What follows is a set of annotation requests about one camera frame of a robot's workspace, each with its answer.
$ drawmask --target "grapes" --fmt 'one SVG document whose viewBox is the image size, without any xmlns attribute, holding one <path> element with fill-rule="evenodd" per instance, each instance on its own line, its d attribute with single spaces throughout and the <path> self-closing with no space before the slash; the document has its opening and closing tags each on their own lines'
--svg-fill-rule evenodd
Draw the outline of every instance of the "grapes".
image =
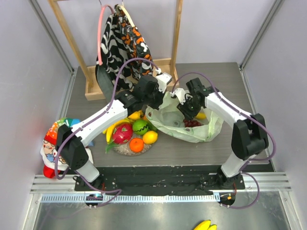
<svg viewBox="0 0 307 230">
<path fill-rule="evenodd" d="M 188 121 L 188 120 L 184 119 L 183 123 L 184 123 L 185 127 L 198 127 L 198 126 L 202 126 L 202 123 L 200 123 L 197 120 Z"/>
</svg>

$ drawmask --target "white wall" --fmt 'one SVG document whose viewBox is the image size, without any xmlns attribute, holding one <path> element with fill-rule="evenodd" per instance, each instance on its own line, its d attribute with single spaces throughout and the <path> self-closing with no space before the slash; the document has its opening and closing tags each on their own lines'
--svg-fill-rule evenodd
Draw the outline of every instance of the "white wall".
<svg viewBox="0 0 307 230">
<path fill-rule="evenodd" d="M 28 1 L 0 1 L 0 225 L 20 229 L 70 76 Z"/>
<path fill-rule="evenodd" d="M 274 0 L 184 0 L 177 63 L 241 63 Z"/>
<path fill-rule="evenodd" d="M 38 0 L 74 67 L 78 62 L 48 1 Z M 248 51 L 274 0 L 184 0 L 177 63 L 238 62 Z M 102 0 L 114 6 L 120 0 Z M 172 53 L 176 0 L 125 0 L 125 7 L 149 45 L 154 58 Z M 60 1 L 87 65 L 97 56 L 98 0 Z M 105 24 L 109 9 L 106 11 Z"/>
<path fill-rule="evenodd" d="M 286 172 L 307 228 L 307 2 L 284 1 L 246 67 L 257 111 L 277 141 L 273 163 Z"/>
</svg>

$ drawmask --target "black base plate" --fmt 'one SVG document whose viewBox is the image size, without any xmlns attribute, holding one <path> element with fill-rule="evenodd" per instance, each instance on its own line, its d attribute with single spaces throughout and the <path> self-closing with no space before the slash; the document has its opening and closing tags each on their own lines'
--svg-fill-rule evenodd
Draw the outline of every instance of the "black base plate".
<svg viewBox="0 0 307 230">
<path fill-rule="evenodd" d="M 213 184 L 215 175 L 208 175 L 205 166 L 161 166 L 161 167 L 104 167 L 98 168 L 104 175 L 104 189 L 122 189 L 126 196 L 200 196 L 211 195 L 211 190 L 229 190 Z M 236 180 L 237 189 L 245 189 L 243 177 Z M 75 191 L 89 191 L 87 186 L 75 186 Z"/>
</svg>

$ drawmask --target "pink cable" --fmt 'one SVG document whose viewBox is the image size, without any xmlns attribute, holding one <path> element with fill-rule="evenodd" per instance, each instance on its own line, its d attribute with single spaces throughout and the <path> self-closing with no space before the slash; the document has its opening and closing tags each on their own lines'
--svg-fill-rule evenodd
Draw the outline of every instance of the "pink cable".
<svg viewBox="0 0 307 230">
<path fill-rule="evenodd" d="M 110 5 L 104 5 L 104 6 L 101 7 L 99 21 L 98 21 L 98 35 L 97 35 L 97 51 L 98 51 L 98 61 L 99 61 L 99 65 L 100 66 L 102 65 L 101 49 L 100 49 L 100 44 L 101 44 L 101 24 L 102 24 L 102 18 L 104 16 L 104 11 L 105 11 L 106 7 L 110 8 L 111 13 L 114 13 L 114 10 L 113 10 L 112 6 L 110 6 Z"/>
</svg>

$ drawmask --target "metal frame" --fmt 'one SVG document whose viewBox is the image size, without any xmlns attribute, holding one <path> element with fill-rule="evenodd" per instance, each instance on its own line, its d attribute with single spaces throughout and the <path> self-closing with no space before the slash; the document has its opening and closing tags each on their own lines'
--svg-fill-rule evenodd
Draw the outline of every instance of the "metal frame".
<svg viewBox="0 0 307 230">
<path fill-rule="evenodd" d="M 254 172 L 251 173 L 259 183 L 260 190 L 264 192 L 291 191 L 288 178 L 284 172 Z M 75 194 L 75 175 L 66 175 L 62 180 L 52 180 L 44 175 L 36 175 L 31 188 L 31 194 Z M 256 192 L 257 187 L 253 179 L 247 175 L 243 176 L 246 189 L 238 192 Z M 232 192 L 232 190 L 212 190 L 213 192 Z"/>
<path fill-rule="evenodd" d="M 293 192 L 280 191 L 279 194 L 291 229 L 302 230 L 303 229 L 302 223 L 298 218 L 296 208 L 292 201 Z"/>
<path fill-rule="evenodd" d="M 256 37 L 254 38 L 254 41 L 252 42 L 248 52 L 246 53 L 242 64 L 240 65 L 241 69 L 244 69 L 245 66 L 247 65 L 250 57 L 252 56 L 255 48 L 257 47 L 259 41 L 262 39 L 264 33 L 267 31 L 267 29 L 269 28 L 272 20 L 274 19 L 275 15 L 277 14 L 278 10 L 280 9 L 281 5 L 283 4 L 284 0 L 275 0 L 275 2 L 273 3 L 268 15 L 266 16 L 266 18 L 264 19 L 264 22 L 262 23 Z"/>
<path fill-rule="evenodd" d="M 75 69 L 73 71 L 72 75 L 69 78 L 69 82 L 68 82 L 66 90 L 65 90 L 65 95 L 64 95 L 64 98 L 63 98 L 63 101 L 62 101 L 62 107 L 61 107 L 61 110 L 59 112 L 58 119 L 66 116 L 69 101 L 71 100 L 71 93 L 72 93 L 73 85 L 74 85 L 75 80 L 76 80 L 77 71 L 78 71 L 78 69 Z"/>
<path fill-rule="evenodd" d="M 42 196 L 42 194 L 30 194 L 31 202 L 26 215 L 23 230 L 33 230 Z"/>
<path fill-rule="evenodd" d="M 53 32 L 45 14 L 43 13 L 42 9 L 40 8 L 37 0 L 28 0 L 30 5 L 32 6 L 34 12 L 36 13 L 38 19 L 40 20 L 40 22 L 42 23 L 46 33 L 48 34 L 48 36 L 50 37 L 50 40 L 52 41 L 54 47 L 56 48 L 56 50 L 58 51 L 59 55 L 61 56 L 61 58 L 63 59 L 65 65 L 67 66 L 67 68 L 69 69 L 69 71 L 71 73 L 73 73 L 73 67 L 71 65 L 71 63 L 69 62 L 69 59 L 67 58 L 61 44 L 59 43 L 55 33 Z"/>
</svg>

